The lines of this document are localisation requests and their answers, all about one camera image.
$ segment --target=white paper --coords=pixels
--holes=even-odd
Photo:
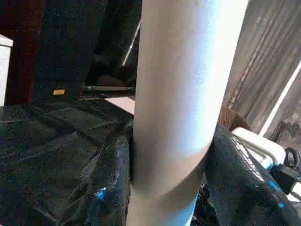
[[[106,98],[105,100],[116,105],[117,107],[134,114],[135,111],[135,101],[128,97],[114,97]]]

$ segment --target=black tarp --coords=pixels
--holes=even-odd
[[[105,101],[0,108],[0,224],[125,225],[131,118]]]
[[[208,151],[205,174],[220,225],[301,225],[296,209],[269,172],[221,125]]]

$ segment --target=black cover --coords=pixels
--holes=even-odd
[[[108,0],[47,0],[35,80],[86,81]]]
[[[220,225],[301,225],[279,185],[228,129],[217,126],[208,154],[207,185]]]
[[[0,108],[0,224],[125,225],[130,119],[104,101]]]

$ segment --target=white pipe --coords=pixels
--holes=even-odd
[[[129,225],[189,225],[248,0],[143,0]]]
[[[270,127],[273,119],[276,116],[276,113],[277,113],[280,105],[282,104],[285,96],[287,95],[289,89],[291,88],[291,86],[292,86],[293,82],[295,81],[295,79],[296,79],[298,73],[300,72],[300,70],[301,70],[301,61],[298,63],[298,66],[296,67],[296,69],[294,70],[291,78],[288,80],[287,84],[285,85],[280,97],[278,98],[278,100],[275,103],[271,113],[269,114],[269,116],[268,116],[267,120],[265,121],[262,129],[260,130],[260,132],[259,132],[260,136],[264,136],[264,134],[267,132],[267,130]]]

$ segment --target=yellow label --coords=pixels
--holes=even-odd
[[[65,89],[54,89],[53,90],[53,95],[58,96],[58,95],[65,95],[66,90]]]

